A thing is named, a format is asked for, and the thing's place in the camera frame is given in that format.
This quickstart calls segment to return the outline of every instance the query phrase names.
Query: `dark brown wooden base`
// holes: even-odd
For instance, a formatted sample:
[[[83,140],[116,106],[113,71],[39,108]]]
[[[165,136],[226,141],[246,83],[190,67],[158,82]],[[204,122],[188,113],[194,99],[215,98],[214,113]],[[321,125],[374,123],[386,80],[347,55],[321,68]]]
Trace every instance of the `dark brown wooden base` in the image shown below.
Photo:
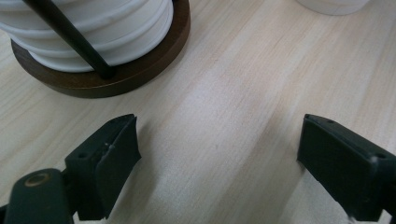
[[[38,63],[13,41],[12,50],[26,72],[56,91],[84,98],[122,94],[158,76],[183,49],[190,32],[190,4],[188,0],[174,0],[173,4],[172,25],[160,45],[139,59],[116,66],[117,74],[111,79],[101,79],[96,72],[55,71]]]

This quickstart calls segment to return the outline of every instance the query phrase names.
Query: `wooden table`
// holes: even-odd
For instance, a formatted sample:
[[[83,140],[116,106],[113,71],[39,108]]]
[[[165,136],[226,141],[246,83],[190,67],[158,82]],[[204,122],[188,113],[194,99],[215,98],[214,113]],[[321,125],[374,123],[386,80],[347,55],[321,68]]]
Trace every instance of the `wooden table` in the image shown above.
[[[394,0],[340,17],[294,0],[191,0],[177,59],[106,99],[53,91],[19,66],[3,32],[0,46],[0,204],[17,179],[62,170],[83,140],[129,113],[143,158],[110,219],[93,223],[347,223],[296,161],[305,113],[396,153]]]

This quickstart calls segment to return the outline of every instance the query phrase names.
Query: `table surface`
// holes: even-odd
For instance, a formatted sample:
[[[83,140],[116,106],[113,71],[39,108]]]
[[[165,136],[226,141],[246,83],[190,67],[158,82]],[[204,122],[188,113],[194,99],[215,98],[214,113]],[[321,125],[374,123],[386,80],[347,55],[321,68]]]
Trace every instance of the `table surface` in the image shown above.
[[[134,113],[143,158],[110,218],[93,223],[348,223],[296,161],[303,117],[396,153],[396,1],[339,17],[294,0],[190,3],[190,37],[172,64],[105,99],[49,89],[0,32],[0,204],[17,179],[62,170],[106,121]]]

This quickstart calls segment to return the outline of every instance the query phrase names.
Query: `white ribbed container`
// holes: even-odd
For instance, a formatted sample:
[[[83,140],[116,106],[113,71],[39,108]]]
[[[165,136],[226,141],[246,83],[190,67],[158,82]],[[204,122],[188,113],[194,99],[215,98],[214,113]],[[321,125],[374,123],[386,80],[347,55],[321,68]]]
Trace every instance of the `white ribbed container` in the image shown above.
[[[173,18],[172,0],[53,0],[105,61],[128,63],[154,49]],[[0,0],[0,29],[40,63],[63,72],[92,68],[22,1]]]
[[[369,0],[297,0],[303,6],[316,12],[342,16],[363,8]]]

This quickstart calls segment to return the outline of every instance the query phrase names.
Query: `stack of dishes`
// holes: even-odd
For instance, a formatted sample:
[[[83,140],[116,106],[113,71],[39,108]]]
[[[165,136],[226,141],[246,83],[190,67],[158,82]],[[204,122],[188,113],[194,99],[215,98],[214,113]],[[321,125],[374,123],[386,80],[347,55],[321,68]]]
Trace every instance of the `stack of dishes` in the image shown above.
[[[172,23],[172,0],[53,0],[111,65],[154,49]],[[22,1],[0,0],[0,29],[39,63],[63,72],[92,68]]]

